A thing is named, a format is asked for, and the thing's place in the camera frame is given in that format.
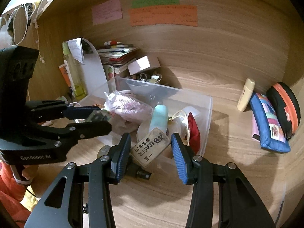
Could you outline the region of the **hand holding other gripper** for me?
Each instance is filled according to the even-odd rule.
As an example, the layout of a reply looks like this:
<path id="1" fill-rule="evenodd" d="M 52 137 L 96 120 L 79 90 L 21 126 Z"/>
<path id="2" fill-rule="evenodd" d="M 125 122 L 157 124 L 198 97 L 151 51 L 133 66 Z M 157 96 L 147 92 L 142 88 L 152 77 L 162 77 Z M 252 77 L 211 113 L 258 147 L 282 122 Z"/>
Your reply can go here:
<path id="1" fill-rule="evenodd" d="M 1 161 L 1 178 L 6 185 L 30 185 L 38 171 L 38 165 L 8 165 Z"/>

